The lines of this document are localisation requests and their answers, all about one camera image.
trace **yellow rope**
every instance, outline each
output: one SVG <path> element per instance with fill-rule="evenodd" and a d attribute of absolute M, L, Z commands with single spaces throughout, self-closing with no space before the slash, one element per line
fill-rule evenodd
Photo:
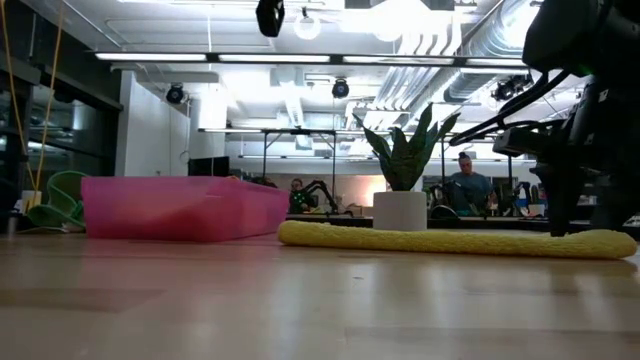
<path fill-rule="evenodd" d="M 4 48 L 5 48 L 5 53 L 6 53 L 6 57 L 7 57 L 7 70 L 9 72 L 9 87 L 11 90 L 11 99 L 13 101 L 13 110 L 15 112 L 15 116 L 16 116 L 16 122 L 18 124 L 18 135 L 20 136 L 20 144 L 22 146 L 22 153 L 25 156 L 28 156 L 28 152 L 27 152 L 27 140 L 24 138 L 24 131 L 22 128 L 22 121 L 20 119 L 20 110 L 18 108 L 18 100 L 17 100 L 17 96 L 16 96 L 16 89 L 15 89 L 15 83 L 13 80 L 13 66 L 11 63 L 11 46 L 9 44 L 9 31 L 7 29 L 7 15 L 6 15 L 6 9 L 5 9 L 5 0 L 2 0 L 2 3 L 0 4 L 0 8 L 1 8 L 1 13 L 2 13 L 2 32 L 3 32 L 3 36 L 4 36 Z M 31 164 L 29 163 L 28 159 L 27 159 L 27 172 L 29 174 L 29 179 L 31 180 L 31 186 L 34 189 L 34 193 L 33 193 L 33 198 L 31 203 L 35 204 L 36 201 L 36 195 L 38 194 L 39 190 L 40 190 L 40 178 L 41 178 L 41 174 L 42 174 L 42 168 L 44 167 L 44 158 L 45 158 L 45 153 L 44 153 L 44 147 L 45 147 L 45 142 L 47 140 L 47 131 L 49 128 L 49 118 L 51 116 L 51 105 L 53 104 L 53 99 L 54 99 L 54 94 L 55 94 L 55 89 L 54 89 L 54 85 L 55 85 L 55 81 L 56 81 L 56 73 L 57 73 L 57 69 L 58 69 L 58 57 L 59 57 L 59 53 L 60 53 L 60 42 L 62 40 L 62 25 L 64 24 L 64 9 L 65 9 L 65 4 L 63 0 L 60 0 L 60 11 L 59 11 L 59 17 L 58 17 L 58 36 L 56 39 L 56 48 L 53 54 L 53 70 L 51 72 L 51 83 L 49 85 L 50 89 L 51 89 L 51 93 L 49 94 L 49 101 L 47 103 L 47 112 L 45 115 L 45 121 L 44 121 L 44 129 L 42 132 L 42 148 L 40 149 L 40 159 L 38 162 L 38 170 L 37 170 L 37 175 L 36 178 L 34 179 L 33 177 L 33 170 L 31 169 Z"/>

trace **snake plant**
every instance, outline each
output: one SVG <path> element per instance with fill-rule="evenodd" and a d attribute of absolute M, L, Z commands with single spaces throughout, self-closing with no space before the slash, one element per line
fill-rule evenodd
<path fill-rule="evenodd" d="M 380 160 L 382 173 L 393 191 L 410 191 L 413 188 L 431 159 L 434 146 L 453 129 L 459 116 L 460 113 L 452 114 L 443 121 L 440 129 L 437 123 L 429 129 L 433 117 L 433 104 L 429 104 L 420 115 L 418 127 L 409 141 L 402 129 L 391 129 L 392 150 L 384 137 L 367 129 L 362 119 L 353 115 L 364 129 L 367 141 Z"/>

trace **white plant pot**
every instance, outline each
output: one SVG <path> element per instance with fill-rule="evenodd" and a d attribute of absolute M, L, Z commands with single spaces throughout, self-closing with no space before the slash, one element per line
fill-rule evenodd
<path fill-rule="evenodd" d="M 427 194 L 391 191 L 373 194 L 373 228 L 376 230 L 427 230 Z"/>

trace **pink plastic bin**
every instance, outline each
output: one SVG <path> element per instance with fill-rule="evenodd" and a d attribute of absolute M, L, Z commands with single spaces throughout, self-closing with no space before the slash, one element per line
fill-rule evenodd
<path fill-rule="evenodd" d="M 286 192 L 216 177 L 85 177 L 91 238 L 214 242 L 277 231 Z"/>

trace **potted plant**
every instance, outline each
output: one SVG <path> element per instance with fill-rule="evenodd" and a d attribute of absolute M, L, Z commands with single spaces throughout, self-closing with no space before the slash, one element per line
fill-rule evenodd
<path fill-rule="evenodd" d="M 431 159 L 434 146 L 453 129 L 460 113 L 446 118 L 442 127 L 431 129 L 433 104 L 420 116 L 418 127 L 409 141 L 402 129 L 391 129 L 393 149 L 384 137 L 367 129 L 362 120 L 353 115 L 364 129 L 373 153 L 380 160 L 380 168 L 391 185 L 391 192 L 373 196 L 373 227 L 379 230 L 423 231 L 427 229 L 427 195 L 411 191 Z"/>

